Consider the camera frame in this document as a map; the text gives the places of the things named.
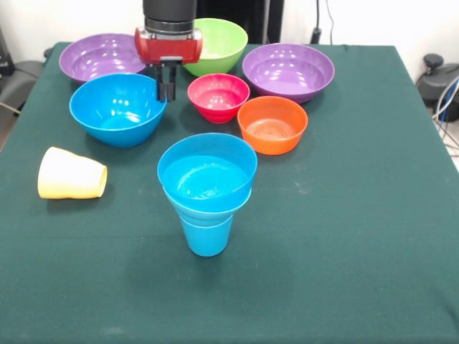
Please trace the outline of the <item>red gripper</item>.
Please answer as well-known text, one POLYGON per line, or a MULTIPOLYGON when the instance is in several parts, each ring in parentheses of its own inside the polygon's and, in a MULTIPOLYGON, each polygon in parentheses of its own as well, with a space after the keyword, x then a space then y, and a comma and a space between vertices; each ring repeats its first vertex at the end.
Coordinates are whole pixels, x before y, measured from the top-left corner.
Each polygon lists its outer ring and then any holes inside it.
POLYGON ((157 96, 159 102, 176 99, 176 64, 169 65, 169 81, 164 83, 164 65, 162 62, 194 64, 202 53, 202 33, 193 29, 191 33, 170 35, 149 32, 144 27, 136 29, 134 42, 139 59, 145 65, 156 66, 157 96))

